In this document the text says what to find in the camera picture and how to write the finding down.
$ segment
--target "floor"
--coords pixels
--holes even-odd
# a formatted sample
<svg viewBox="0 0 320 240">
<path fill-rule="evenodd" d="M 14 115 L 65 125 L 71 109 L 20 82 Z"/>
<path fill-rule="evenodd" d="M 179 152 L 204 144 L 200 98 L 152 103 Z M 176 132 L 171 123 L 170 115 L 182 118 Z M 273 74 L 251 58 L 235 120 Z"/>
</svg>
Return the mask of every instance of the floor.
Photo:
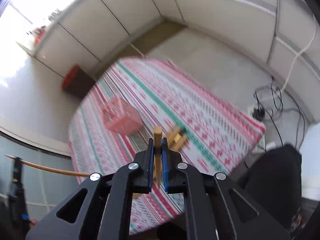
<svg viewBox="0 0 320 240">
<path fill-rule="evenodd" d="M 7 153 L 25 161 L 52 168 L 73 171 L 70 158 L 42 153 L 0 136 L 0 200 L 7 201 L 12 180 L 13 160 L 4 156 Z M 41 171 L 23 165 L 23 179 L 28 214 L 31 219 L 40 220 L 53 207 L 77 188 L 76 177 Z"/>
<path fill-rule="evenodd" d="M 98 71 L 99 78 L 118 58 L 121 57 L 140 57 L 141 53 L 146 54 L 153 48 L 177 34 L 185 28 L 184 25 L 172 21 L 164 20 L 162 23 L 151 28 L 140 37 L 131 42 L 130 45 L 122 49 L 118 54 L 111 58 Z"/>
<path fill-rule="evenodd" d="M 0 18 L 0 119 L 61 142 L 80 100 L 62 92 L 62 77 L 28 56 L 16 35 L 30 27 L 8 6 Z"/>
<path fill-rule="evenodd" d="M 256 104 L 253 97 L 257 87 L 271 83 L 271 76 L 261 67 L 222 42 L 196 30 L 185 28 L 172 38 L 161 43 L 145 56 L 159 60 L 171 60 L 196 79 L 207 90 L 229 101 L 244 112 Z M 259 97 L 270 96 L 271 92 Z M 284 109 L 295 107 L 294 102 L 283 96 Z M 273 101 L 264 106 L 273 106 Z M 284 113 L 275 122 L 283 143 L 295 144 L 299 114 Z M 281 145 L 272 122 L 265 122 L 266 143 L 274 141 Z M 299 125 L 298 143 L 302 138 L 303 125 Z"/>
</svg>

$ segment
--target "black cable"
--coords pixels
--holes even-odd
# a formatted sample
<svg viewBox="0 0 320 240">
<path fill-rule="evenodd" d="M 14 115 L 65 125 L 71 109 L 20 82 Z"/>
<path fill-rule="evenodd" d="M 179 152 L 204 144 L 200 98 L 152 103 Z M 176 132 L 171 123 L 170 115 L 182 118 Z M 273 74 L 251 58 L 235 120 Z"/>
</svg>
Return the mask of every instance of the black cable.
<svg viewBox="0 0 320 240">
<path fill-rule="evenodd" d="M 247 169 L 249 169 L 249 167 L 248 167 L 248 165 L 245 163 L 245 161 L 244 161 L 244 165 L 247 167 Z"/>
<path fill-rule="evenodd" d="M 259 145 L 257 145 L 257 148 L 260 149 L 260 150 L 264 150 L 265 152 L 267 152 L 266 147 L 262 148 L 262 147 L 260 147 Z"/>
<path fill-rule="evenodd" d="M 300 142 L 299 148 L 297 149 L 297 150 L 300 150 L 300 147 L 301 147 L 302 142 L 303 142 L 304 137 L 305 137 L 305 118 L 304 118 L 303 114 L 301 113 L 299 105 L 297 104 L 296 100 L 286 91 L 285 91 L 285 93 L 295 102 L 295 104 L 296 104 L 298 109 L 295 109 L 295 108 L 284 109 L 284 105 L 283 105 L 283 102 L 282 102 L 281 89 L 279 87 L 275 87 L 275 89 L 274 89 L 273 84 L 274 84 L 274 81 L 272 81 L 270 85 L 262 86 L 262 87 L 257 88 L 255 90 L 253 96 L 257 100 L 258 108 L 259 109 L 263 108 L 265 110 L 265 112 L 269 115 L 270 119 L 265 119 L 265 121 L 272 121 L 273 122 L 273 125 L 275 126 L 275 128 L 276 128 L 276 130 L 278 132 L 278 135 L 280 137 L 282 146 L 283 146 L 282 138 L 281 138 L 280 132 L 279 132 L 279 130 L 278 130 L 276 124 L 275 124 L 275 121 L 277 121 L 277 120 L 279 120 L 281 118 L 281 115 L 282 115 L 283 112 L 295 111 L 295 112 L 299 113 L 299 119 L 298 119 L 298 124 L 297 124 L 297 132 L 296 132 L 295 148 L 297 148 L 297 144 L 298 144 L 299 124 L 300 124 L 300 120 L 301 120 L 301 117 L 302 117 L 303 118 L 303 137 L 302 137 L 302 140 Z M 279 113 L 279 115 L 277 117 L 275 117 L 275 113 L 274 113 L 274 111 L 273 111 L 273 109 L 271 107 L 264 107 L 263 104 L 259 101 L 257 92 L 261 92 L 263 90 L 271 90 L 272 97 L 273 97 L 273 103 L 275 105 L 275 108 L 277 109 L 277 113 Z M 276 98 L 275 95 L 280 101 L 280 104 L 278 106 L 277 106 L 276 101 L 275 101 L 275 98 Z"/>
<path fill-rule="evenodd" d="M 258 99 L 257 96 L 256 96 L 256 100 L 257 100 L 258 104 L 260 104 L 260 106 L 262 106 L 262 108 L 265 110 L 265 112 L 270 116 L 270 120 L 273 122 L 273 125 L 274 125 L 275 128 L 276 128 L 276 130 L 277 130 L 277 132 L 278 132 L 278 135 L 279 135 L 279 138 L 280 138 L 280 141 L 281 141 L 281 145 L 283 146 L 283 142 L 282 142 L 282 138 L 281 138 L 280 132 L 279 132 L 278 127 L 276 126 L 275 122 L 273 121 L 271 114 L 270 114 L 270 113 L 268 112 L 268 110 L 263 106 L 263 104 L 259 101 L 259 99 Z"/>
</svg>

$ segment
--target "table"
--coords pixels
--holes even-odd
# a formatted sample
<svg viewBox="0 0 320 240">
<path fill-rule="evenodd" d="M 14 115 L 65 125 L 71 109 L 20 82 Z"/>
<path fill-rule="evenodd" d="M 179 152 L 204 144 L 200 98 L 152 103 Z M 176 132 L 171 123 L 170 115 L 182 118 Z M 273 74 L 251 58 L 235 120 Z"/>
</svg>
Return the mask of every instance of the table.
<svg viewBox="0 0 320 240">
<path fill-rule="evenodd" d="M 144 128 L 132 136 L 106 130 L 102 109 L 114 95 L 132 104 Z M 265 127 L 207 92 L 170 62 L 122 58 L 96 82 L 74 114 L 69 145 L 76 171 L 110 174 L 147 148 L 154 126 L 164 133 L 179 125 L 188 134 L 182 159 L 202 173 L 230 173 L 260 140 Z M 167 195 L 163 183 L 132 201 L 130 234 L 165 223 L 184 210 L 181 194 Z"/>
</svg>

